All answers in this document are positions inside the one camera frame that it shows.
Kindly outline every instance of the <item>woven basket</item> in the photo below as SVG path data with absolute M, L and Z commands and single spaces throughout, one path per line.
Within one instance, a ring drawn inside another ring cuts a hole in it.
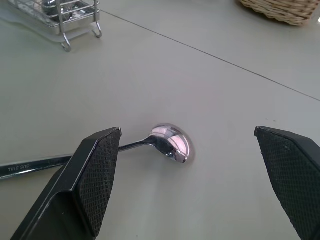
M 270 19 L 303 26 L 311 18 L 320 0 L 240 0 L 240 2 Z

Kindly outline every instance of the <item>wicker basket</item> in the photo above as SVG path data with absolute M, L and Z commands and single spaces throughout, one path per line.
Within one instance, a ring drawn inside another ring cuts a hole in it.
M 311 18 L 320 0 L 240 0 L 240 2 L 270 19 L 303 26 Z

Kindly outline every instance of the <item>table surface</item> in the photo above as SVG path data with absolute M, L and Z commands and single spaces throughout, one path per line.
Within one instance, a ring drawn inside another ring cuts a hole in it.
M 108 14 L 100 23 L 101 39 L 77 38 L 65 53 L 0 21 L 0 162 L 70 154 L 118 126 L 123 145 L 172 123 L 195 159 L 179 164 L 148 146 L 120 153 L 98 240 L 298 240 L 254 129 L 320 143 L 319 101 Z M 1 239 L 56 170 L 0 182 Z

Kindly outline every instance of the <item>spoon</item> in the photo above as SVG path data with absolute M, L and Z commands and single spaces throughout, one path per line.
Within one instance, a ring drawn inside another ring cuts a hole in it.
M 162 123 L 155 126 L 149 136 L 141 141 L 120 146 L 119 152 L 150 145 L 171 160 L 184 164 L 193 156 L 190 139 L 183 134 L 178 127 Z M 17 175 L 36 172 L 61 166 L 68 162 L 73 155 L 54 156 L 46 159 L 18 162 L 0 166 L 0 180 L 11 178 Z

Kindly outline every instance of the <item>wire rack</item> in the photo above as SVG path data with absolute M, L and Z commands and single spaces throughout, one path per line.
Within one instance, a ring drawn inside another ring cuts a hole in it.
M 102 37 L 99 24 L 100 10 L 98 0 L 8 0 L 32 23 L 45 28 L 55 35 L 62 35 L 61 43 L 66 52 L 71 51 L 71 44 L 66 36 L 69 31 L 96 23 L 97 38 Z

